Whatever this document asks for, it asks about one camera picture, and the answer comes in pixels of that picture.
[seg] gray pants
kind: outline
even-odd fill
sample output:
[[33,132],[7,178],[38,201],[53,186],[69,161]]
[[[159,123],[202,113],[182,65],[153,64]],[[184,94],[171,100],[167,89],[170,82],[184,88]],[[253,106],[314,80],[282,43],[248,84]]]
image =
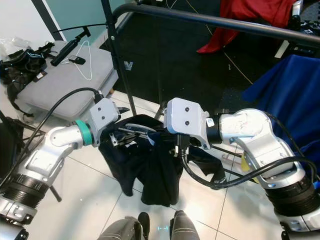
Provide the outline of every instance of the gray pants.
[[[142,226],[137,219],[127,216],[111,224],[98,240],[144,240]],[[177,211],[170,223],[171,240],[200,240],[190,218]]]

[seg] green ring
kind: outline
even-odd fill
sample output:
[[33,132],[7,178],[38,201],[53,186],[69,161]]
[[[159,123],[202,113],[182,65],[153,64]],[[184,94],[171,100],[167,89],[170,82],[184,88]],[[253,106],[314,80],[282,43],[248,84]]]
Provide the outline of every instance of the green ring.
[[88,128],[87,124],[85,124],[81,120],[75,120],[75,123],[78,125],[78,127],[80,129],[80,132],[83,137],[84,145],[87,146],[87,145],[92,144],[91,132],[90,132],[90,129]]

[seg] teal wall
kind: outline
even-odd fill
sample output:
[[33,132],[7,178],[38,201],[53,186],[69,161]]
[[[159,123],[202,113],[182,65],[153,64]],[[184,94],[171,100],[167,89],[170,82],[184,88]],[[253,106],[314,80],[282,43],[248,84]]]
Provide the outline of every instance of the teal wall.
[[[102,24],[106,22],[102,9],[101,0],[46,0],[60,29],[66,29],[81,25]],[[127,0],[110,0],[111,9],[128,2]],[[90,37],[82,38],[93,43],[105,30],[104,26],[93,26],[89,28]],[[81,28],[64,31],[67,41],[74,39],[83,30]]]

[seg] black bag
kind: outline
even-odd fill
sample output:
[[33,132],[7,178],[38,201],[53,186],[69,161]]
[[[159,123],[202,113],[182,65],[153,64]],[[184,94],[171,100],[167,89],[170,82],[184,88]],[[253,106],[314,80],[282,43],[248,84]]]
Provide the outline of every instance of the black bag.
[[24,128],[0,111],[0,183],[17,160],[23,142]]
[[12,106],[26,114],[28,117],[33,116],[22,111],[15,103],[18,93],[20,93],[31,81],[37,79],[37,75],[46,67],[45,58],[50,55],[53,43],[49,42],[37,51],[27,49],[20,50],[9,55],[12,60],[0,61],[0,78],[7,85],[7,95]]

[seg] robotic arm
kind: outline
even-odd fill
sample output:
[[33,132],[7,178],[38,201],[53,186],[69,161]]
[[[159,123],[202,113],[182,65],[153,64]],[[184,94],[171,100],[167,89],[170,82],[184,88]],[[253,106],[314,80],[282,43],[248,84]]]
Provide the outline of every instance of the robotic arm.
[[[204,149],[221,142],[239,144],[253,171],[295,156],[286,142],[274,135],[269,117],[257,109],[209,118],[198,103],[174,98],[168,102],[164,118],[170,133],[194,137]],[[282,234],[290,239],[320,237],[320,197],[298,161],[281,164],[257,179],[286,230]]]
[[115,104],[101,99],[89,110],[87,123],[56,127],[45,141],[12,174],[0,194],[0,240],[25,240],[28,233],[23,225],[30,224],[39,202],[45,197],[60,170],[65,157],[83,146],[99,146],[102,131],[120,118]]

